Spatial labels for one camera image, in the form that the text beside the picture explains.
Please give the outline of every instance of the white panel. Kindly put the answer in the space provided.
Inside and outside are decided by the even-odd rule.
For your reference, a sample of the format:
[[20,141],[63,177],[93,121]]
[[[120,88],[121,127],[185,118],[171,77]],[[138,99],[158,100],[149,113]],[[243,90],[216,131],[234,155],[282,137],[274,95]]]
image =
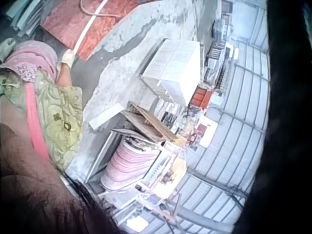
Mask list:
[[229,213],[229,215],[223,220],[223,222],[227,224],[234,224],[237,221],[240,213],[240,209],[235,206],[234,209]]
[[240,119],[245,119],[246,117],[246,112],[248,108],[248,102],[249,102],[249,96],[252,88],[252,79],[253,76],[250,72],[245,71],[245,76],[244,76],[244,82],[243,82],[243,87],[242,91],[240,94],[240,99],[236,111],[236,116]]
[[231,90],[229,96],[227,97],[227,103],[225,110],[231,114],[234,114],[239,99],[239,94],[241,90],[241,85],[243,81],[244,70],[240,67],[235,68],[235,73],[233,81],[231,84]]
[[183,204],[183,206],[189,210],[193,210],[199,203],[199,201],[201,201],[205,197],[210,189],[211,186],[205,183],[201,183],[199,187],[189,197],[188,201]]
[[218,222],[222,222],[223,219],[228,215],[231,209],[235,206],[233,199],[229,199],[225,206],[220,210],[215,216],[214,220]]
[[194,209],[194,212],[202,215],[208,208],[214,203],[214,201],[221,195],[221,191],[217,188],[211,188],[207,196],[201,201],[201,203]]
[[197,233],[202,227],[198,226],[198,225],[192,225],[188,231],[191,233]]
[[242,180],[241,188],[243,190],[246,190],[247,187],[250,185],[251,180],[253,179],[254,174],[255,174],[255,172],[256,172],[256,170],[258,168],[259,161],[260,161],[261,154],[262,154],[262,149],[263,149],[263,139],[264,139],[264,135],[261,136],[261,140],[260,140],[258,148],[257,148],[257,150],[255,152],[254,158],[253,158],[253,160],[252,160],[252,162],[250,164],[250,167],[249,167],[245,177]]
[[[178,183],[176,190],[178,192],[181,191],[182,187],[184,186],[184,184],[186,183],[186,181],[188,181],[188,179],[190,178],[189,175],[185,174],[184,177],[182,178],[182,180],[180,181],[180,183]],[[175,199],[177,199],[177,193],[175,195],[171,195],[171,197],[174,197]]]
[[246,63],[246,44],[244,43],[240,43],[239,46],[239,53],[238,53],[238,59],[236,61],[236,63],[240,66],[245,67],[245,63]]
[[216,108],[208,108],[205,116],[215,122],[219,122],[221,113]]
[[153,234],[164,234],[169,231],[167,224],[164,224],[164,222],[162,223],[163,223],[163,226],[159,228],[157,231],[153,232]]
[[268,36],[267,36],[267,38],[265,39],[265,41],[264,41],[264,43],[262,45],[262,49],[264,51],[268,51],[269,50],[269,38],[268,38]]
[[268,58],[264,53],[261,53],[261,68],[263,78],[268,79],[269,77]]
[[237,172],[239,163],[243,160],[243,155],[245,154],[245,149],[247,150],[248,139],[251,134],[251,127],[244,125],[237,141],[237,144],[230,156],[230,160],[227,163],[225,169],[223,170],[218,182],[223,184],[228,184],[230,180],[233,180],[234,173]]
[[246,60],[246,66],[245,67],[251,71],[254,68],[253,57],[254,57],[254,49],[251,46],[247,45],[247,60]]
[[146,221],[149,223],[153,222],[156,217],[152,215],[151,213],[148,213],[146,211],[143,211],[142,214],[140,215],[142,218],[144,218]]
[[267,104],[268,104],[268,82],[261,80],[261,92],[260,92],[260,103],[257,113],[257,118],[255,120],[255,125],[262,129],[264,126],[264,119],[267,114]]
[[236,36],[249,39],[252,35],[257,9],[240,2],[235,2],[233,5],[232,25]]
[[209,229],[207,229],[207,228],[202,228],[197,234],[207,234],[207,233],[209,233],[209,232],[210,232]]
[[153,222],[151,222],[140,234],[149,234],[155,233],[155,231],[164,224],[163,221],[155,218]]
[[250,96],[249,106],[246,115],[246,121],[248,123],[254,123],[255,115],[258,109],[258,100],[259,100],[259,93],[260,93],[260,77],[253,76],[253,87],[252,87],[252,94]]
[[211,208],[204,214],[205,217],[207,218],[213,218],[220,209],[228,202],[230,197],[225,194],[221,193],[221,195],[217,198],[217,200],[213,203]]
[[234,175],[229,181],[228,186],[231,187],[234,185],[239,185],[241,183],[242,177],[244,176],[246,170],[248,170],[251,160],[257,157],[256,148],[257,148],[260,136],[261,136],[261,133],[259,131],[253,130],[251,138],[247,145],[246,151],[243,155],[243,158],[240,164],[238,165],[237,169],[234,171]]
[[192,195],[195,188],[199,185],[200,180],[194,177],[190,177],[187,182],[184,184],[183,188],[180,190],[181,196],[181,204],[185,202],[186,199],[188,199],[189,196]]
[[222,143],[224,141],[224,138],[226,137],[228,133],[228,129],[230,127],[230,124],[232,122],[232,118],[228,115],[223,115],[218,127],[216,129],[216,132],[214,134],[214,137],[212,141],[210,142],[210,145],[208,146],[205,155],[203,156],[202,160],[196,167],[196,170],[205,175],[207,173],[207,170],[211,166],[213,160],[215,159],[217,153],[220,150],[220,147],[222,146]]
[[188,228],[191,224],[193,224],[193,223],[186,221],[186,220],[184,220],[182,223],[180,223],[181,227],[184,229]]
[[186,149],[185,155],[186,155],[187,166],[189,168],[194,168],[197,165],[205,149],[206,148],[202,146],[199,146],[196,151],[192,150],[191,148]]
[[263,14],[264,14],[264,10],[263,9],[260,8],[258,10],[259,10],[259,14],[258,14],[256,23],[254,25],[253,36],[251,38],[251,44],[254,44],[255,40],[257,39],[257,34],[258,34],[258,31],[259,31],[259,29],[261,27],[262,17],[263,17]]
[[253,72],[261,75],[261,60],[260,60],[260,51],[254,50],[254,69]]
[[265,12],[265,15],[263,17],[263,21],[261,23],[261,27],[259,29],[258,37],[255,40],[255,45],[261,47],[261,44],[262,44],[263,40],[265,39],[267,31],[268,31],[267,14]]
[[228,159],[230,158],[230,155],[236,144],[241,128],[242,123],[234,119],[230,131],[224,141],[224,144],[219,154],[217,155],[211,169],[208,171],[207,177],[211,179],[219,178],[220,173],[222,172]]

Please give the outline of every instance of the concrete floor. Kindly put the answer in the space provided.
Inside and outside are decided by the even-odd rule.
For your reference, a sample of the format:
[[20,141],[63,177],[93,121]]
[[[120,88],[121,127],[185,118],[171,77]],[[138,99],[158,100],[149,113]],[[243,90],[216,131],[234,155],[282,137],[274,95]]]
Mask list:
[[[88,61],[76,59],[72,80],[83,90],[84,126],[80,150],[67,170],[70,176],[85,178],[114,122],[93,131],[90,120],[116,103],[126,106],[133,101],[145,109],[164,105],[142,82],[140,73],[164,38],[200,41],[207,52],[220,8],[221,0],[163,0],[142,5],[98,45]],[[59,56],[65,51],[42,30],[35,34],[32,38],[50,44]]]

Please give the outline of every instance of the stack of boards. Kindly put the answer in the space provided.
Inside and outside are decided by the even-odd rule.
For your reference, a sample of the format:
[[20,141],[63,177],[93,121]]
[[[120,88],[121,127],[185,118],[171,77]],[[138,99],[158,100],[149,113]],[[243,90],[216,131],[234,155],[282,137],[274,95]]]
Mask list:
[[61,0],[15,0],[5,12],[18,36],[30,36]]

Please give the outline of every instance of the pink cloth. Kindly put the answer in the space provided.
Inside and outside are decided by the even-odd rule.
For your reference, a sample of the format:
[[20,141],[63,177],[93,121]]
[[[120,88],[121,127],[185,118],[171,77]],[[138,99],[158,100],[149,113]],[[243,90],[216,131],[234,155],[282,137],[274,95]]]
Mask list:
[[49,160],[49,154],[38,118],[35,80],[38,69],[46,71],[52,81],[57,78],[57,55],[47,44],[30,40],[15,47],[14,52],[0,65],[14,71],[21,79],[28,82],[25,86],[27,122],[35,152],[43,159]]
[[35,82],[37,70],[42,69],[49,74],[52,81],[55,81],[57,61],[58,57],[49,45],[29,40],[17,45],[0,68],[14,71],[26,82]]
[[44,143],[44,138],[38,118],[36,91],[34,83],[27,83],[26,88],[26,112],[29,133],[35,152],[43,159],[49,160],[49,154]]

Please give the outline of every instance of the red rug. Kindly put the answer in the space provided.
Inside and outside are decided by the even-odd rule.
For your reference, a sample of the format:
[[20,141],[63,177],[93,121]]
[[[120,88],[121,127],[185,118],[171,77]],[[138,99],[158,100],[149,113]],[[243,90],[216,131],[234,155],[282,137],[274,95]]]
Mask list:
[[[102,0],[83,0],[83,5],[89,12],[95,12],[101,2]],[[80,58],[87,60],[97,44],[138,5],[139,0],[108,0],[101,13],[116,14],[121,18],[97,17],[78,50]],[[64,0],[41,25],[56,39],[73,49],[90,18],[91,16],[80,10],[79,0]]]

